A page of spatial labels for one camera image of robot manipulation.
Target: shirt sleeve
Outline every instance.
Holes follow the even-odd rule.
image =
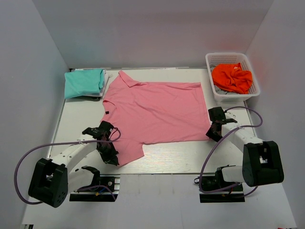
[[[119,152],[118,159],[119,165],[123,166],[127,163],[139,159],[144,156],[142,149],[143,144],[135,140],[120,138],[119,140],[113,142],[116,151]]]

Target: folded clothing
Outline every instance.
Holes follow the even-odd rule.
[[[104,83],[104,70],[76,70],[65,73],[65,79],[65,99],[100,93]]]
[[[248,94],[252,85],[252,73],[243,71],[240,63],[219,64],[212,71],[214,85],[228,92]]]

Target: gray cloth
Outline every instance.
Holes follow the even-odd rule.
[[[238,94],[236,92],[227,92],[214,85],[217,94]]]
[[[210,65],[211,72],[214,70],[215,67],[216,67],[215,65]],[[225,90],[222,90],[219,87],[217,87],[216,85],[214,85],[214,88],[215,88],[215,91],[216,91],[217,94],[238,94],[238,93],[235,93],[235,92],[227,92]]]

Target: pink polo shirt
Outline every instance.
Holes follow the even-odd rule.
[[[139,82],[120,71],[103,105],[109,113],[102,120],[122,133],[113,143],[120,166],[144,156],[143,144],[208,140],[210,122],[200,83]]]

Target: teal folded shirt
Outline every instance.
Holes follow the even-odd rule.
[[[65,99],[100,93],[104,83],[103,69],[75,70],[65,73]]]

